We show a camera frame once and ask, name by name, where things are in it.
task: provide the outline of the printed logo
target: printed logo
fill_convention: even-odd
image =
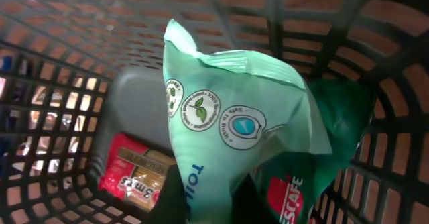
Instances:
[[[154,192],[153,188],[148,187],[145,183],[138,181],[135,178],[129,176],[123,176],[118,189],[125,191],[125,196],[133,196],[143,202],[148,202]]]
[[[272,177],[267,192],[267,201],[271,208],[280,216],[279,223],[295,224],[300,216],[304,196],[299,187],[303,180],[291,179],[286,176],[286,180]]]
[[[282,127],[284,127],[284,124],[277,125],[275,127],[272,127],[270,129],[267,129],[263,133],[264,139],[270,139],[272,138]]]
[[[166,83],[168,115],[173,117],[183,99],[184,89],[178,80],[170,79]]]
[[[204,131],[215,123],[221,102],[212,91],[192,93],[183,103],[182,121],[192,131]]]
[[[237,150],[247,150],[261,139],[266,124],[261,111],[246,106],[232,106],[222,113],[219,131],[227,145]]]

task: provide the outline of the toilet paper package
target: toilet paper package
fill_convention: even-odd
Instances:
[[[170,140],[191,223],[229,223],[234,190],[278,154],[332,154],[314,97],[291,66],[254,51],[203,54],[174,20],[164,41]]]

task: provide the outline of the circular icon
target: circular icon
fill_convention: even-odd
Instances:
[[[184,89],[182,83],[178,80],[170,79],[166,82],[167,89],[167,106],[168,115],[173,117],[180,106],[180,102],[183,99]]]
[[[215,123],[221,102],[212,91],[192,93],[183,103],[182,121],[192,131],[204,131]]]
[[[261,111],[246,106],[232,106],[222,113],[219,131],[228,146],[247,150],[261,139],[266,124]]]

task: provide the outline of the black plastic basket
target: black plastic basket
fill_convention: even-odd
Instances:
[[[308,80],[349,78],[372,86],[375,118],[351,167],[313,215],[322,223],[428,222],[429,0],[0,0],[0,55],[13,56],[11,68],[0,70],[6,79],[0,140],[7,145],[0,223],[144,223],[147,213],[97,190],[86,163],[98,161],[92,143],[102,129],[96,125],[106,113],[107,86],[123,67],[162,69],[171,18],[203,52],[258,50]],[[40,86],[46,94],[34,103]],[[59,107],[50,104],[58,91]],[[78,97],[70,109],[72,93]],[[90,102],[81,110],[85,95]],[[39,112],[33,129],[31,111]],[[49,113],[57,117],[45,127]],[[62,129],[63,115],[71,116],[69,126],[84,117],[82,129]],[[49,137],[44,154],[36,151],[41,137]],[[79,142],[76,152],[68,151],[72,139]],[[22,155],[26,140],[31,144]],[[48,170],[53,160],[54,172]],[[34,173],[36,162],[43,167]]]

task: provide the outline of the green plastic bag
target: green plastic bag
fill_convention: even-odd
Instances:
[[[374,92],[357,82],[317,80],[308,86],[320,109],[332,154],[283,152],[257,168],[257,190],[281,224],[308,223],[316,199],[335,179],[337,170],[349,165],[375,104]]]
[[[282,152],[332,155],[314,97],[291,66],[253,51],[203,54],[174,20],[164,40],[170,141],[191,223],[229,223],[235,189]]]

